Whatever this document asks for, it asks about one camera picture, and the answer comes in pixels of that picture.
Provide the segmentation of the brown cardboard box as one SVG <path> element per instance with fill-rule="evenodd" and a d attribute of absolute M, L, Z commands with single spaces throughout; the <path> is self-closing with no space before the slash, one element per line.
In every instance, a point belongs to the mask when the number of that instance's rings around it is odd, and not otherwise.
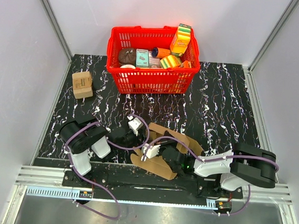
<path fill-rule="evenodd" d="M 174 138 L 184 143 L 189 149 L 191 149 L 194 154 L 199 156 L 203 152 L 201 145 L 194 139 L 187 135 L 183 135 L 174 130 L 163 127 L 159 124 L 151 122 L 149 125 L 149 132 L 151 133 L 150 139 L 154 140 L 157 137 L 164 136 L 164 133 L 168 131 Z M 144 169 L 152 174 L 158 175 L 159 177 L 165 178 L 166 180 L 172 180 L 176 177 L 176 173 L 173 173 L 170 166 L 163 160 L 160 155 L 154 156 L 149 159 L 146 158 L 145 161 L 142 160 L 143 153 L 141 149 L 135 149 L 135 153 L 131 154 L 131 162 L 133 165 Z"/>

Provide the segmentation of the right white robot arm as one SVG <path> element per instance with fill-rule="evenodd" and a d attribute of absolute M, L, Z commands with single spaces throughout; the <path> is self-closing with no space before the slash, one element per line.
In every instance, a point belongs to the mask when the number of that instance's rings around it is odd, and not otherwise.
<path fill-rule="evenodd" d="M 166 146 L 160 153 L 171 170 L 181 176 L 216 175 L 218 181 L 213 184 L 213 190 L 219 197 L 250 184 L 274 188 L 275 173 L 279 170 L 274 153 L 244 143 L 236 143 L 231 150 L 221 154 L 197 158 L 181 153 L 174 146 Z"/>

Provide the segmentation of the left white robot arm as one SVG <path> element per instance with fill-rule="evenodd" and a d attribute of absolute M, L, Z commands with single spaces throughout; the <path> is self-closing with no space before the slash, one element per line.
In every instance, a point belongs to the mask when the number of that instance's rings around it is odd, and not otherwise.
<path fill-rule="evenodd" d="M 77 172 L 74 181 L 81 187 L 91 183 L 91 163 L 89 150 L 104 160 L 110 156 L 112 147 L 119 149 L 141 148 L 146 141 L 148 127 L 139 118 L 132 118 L 127 127 L 117 127 L 108 131 L 97 124 L 97 119 L 74 119 L 66 122 L 59 130 L 59 136 L 67 144 L 73 167 Z"/>

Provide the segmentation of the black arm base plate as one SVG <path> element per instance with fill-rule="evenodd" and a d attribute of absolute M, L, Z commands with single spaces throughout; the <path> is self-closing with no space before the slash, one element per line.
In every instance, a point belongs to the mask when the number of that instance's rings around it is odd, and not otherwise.
<path fill-rule="evenodd" d="M 207 198 L 242 200 L 241 189 L 227 192 L 217 188 L 215 179 L 184 176 L 172 180 L 137 166 L 92 163 L 85 177 L 106 187 L 118 200 L 172 204 L 200 204 Z"/>

